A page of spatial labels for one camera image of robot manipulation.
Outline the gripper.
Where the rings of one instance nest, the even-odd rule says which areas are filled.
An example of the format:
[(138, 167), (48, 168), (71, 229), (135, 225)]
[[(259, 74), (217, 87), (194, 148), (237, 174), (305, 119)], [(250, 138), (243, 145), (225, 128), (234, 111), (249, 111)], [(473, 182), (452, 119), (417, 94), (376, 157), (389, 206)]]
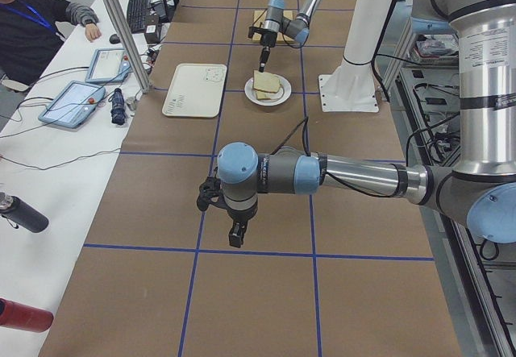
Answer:
[(228, 240), (231, 247), (242, 247), (248, 222), (254, 218), (258, 210), (258, 205), (254, 204), (245, 210), (228, 209), (228, 215), (233, 221), (228, 233)]
[(270, 50), (276, 46), (277, 33), (276, 32), (264, 32), (260, 37), (260, 44), (263, 46), (263, 50), (260, 54), (259, 71), (263, 72), (265, 65), (268, 62)]

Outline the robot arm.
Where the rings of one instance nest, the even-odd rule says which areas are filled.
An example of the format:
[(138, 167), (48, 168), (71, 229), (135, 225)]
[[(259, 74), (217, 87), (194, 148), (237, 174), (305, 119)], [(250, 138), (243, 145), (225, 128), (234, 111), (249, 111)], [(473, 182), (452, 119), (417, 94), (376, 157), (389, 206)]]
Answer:
[(260, 36), (262, 51), (260, 54), (259, 72), (265, 70), (270, 51), (276, 46), (279, 34), (289, 37), (301, 48), (306, 43), (310, 34), (310, 23), (314, 12), (322, 0), (305, 0), (301, 9), (293, 19), (284, 16), (285, 1), (269, 0), (263, 25), (261, 27), (250, 26), (248, 37), (255, 34)]
[(218, 154), (214, 188), (197, 205), (232, 218), (243, 244), (262, 193), (312, 194), (322, 185), (404, 197), (494, 243), (515, 240), (515, 0), (414, 0), (415, 21), (449, 24), (459, 40), (460, 159), (453, 167), (373, 163), (235, 142)]

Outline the person's hand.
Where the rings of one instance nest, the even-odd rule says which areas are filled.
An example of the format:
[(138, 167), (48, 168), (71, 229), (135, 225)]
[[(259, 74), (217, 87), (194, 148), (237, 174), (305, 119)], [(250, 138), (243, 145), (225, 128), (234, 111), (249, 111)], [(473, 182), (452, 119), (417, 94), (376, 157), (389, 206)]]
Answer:
[(96, 39), (99, 39), (102, 36), (102, 33), (98, 26), (95, 23), (87, 23), (85, 25), (85, 37), (89, 42), (94, 42)]

